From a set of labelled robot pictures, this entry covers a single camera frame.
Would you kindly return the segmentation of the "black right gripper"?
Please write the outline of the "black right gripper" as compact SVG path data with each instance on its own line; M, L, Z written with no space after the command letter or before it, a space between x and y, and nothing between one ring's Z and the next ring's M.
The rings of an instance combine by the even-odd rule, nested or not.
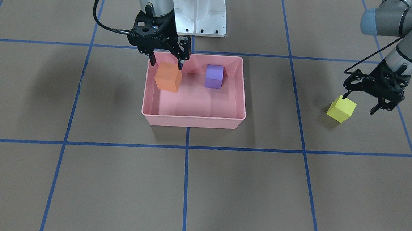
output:
M185 61L190 58L190 36L180 37L176 31L175 13L165 16L149 17L140 11L132 30L127 35L132 46L139 48L141 53L149 54L150 65L156 65L155 49L167 50L177 59L177 66L182 70Z

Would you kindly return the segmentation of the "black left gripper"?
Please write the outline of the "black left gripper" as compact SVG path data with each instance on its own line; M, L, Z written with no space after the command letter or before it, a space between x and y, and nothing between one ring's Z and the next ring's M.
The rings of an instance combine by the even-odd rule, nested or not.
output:
M370 115L380 109L392 111L405 99L404 89L409 84L411 75L403 75L403 73L408 68L409 65L403 63L393 71L383 60L368 75L359 69L354 72L347 69L345 73L349 74L349 77L343 83L346 92L342 95L342 99L345 100L351 92L363 91L377 99L376 105L370 110Z

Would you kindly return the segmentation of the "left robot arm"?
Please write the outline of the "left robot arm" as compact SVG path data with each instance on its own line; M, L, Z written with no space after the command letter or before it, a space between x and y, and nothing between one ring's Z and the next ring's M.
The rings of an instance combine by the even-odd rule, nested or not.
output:
M342 99L355 91L377 98L370 114L383 109L391 111L405 99L405 88L412 76L412 0L382 0L378 7L364 12L361 32L369 36L397 37L394 48L370 74L361 70L345 73Z

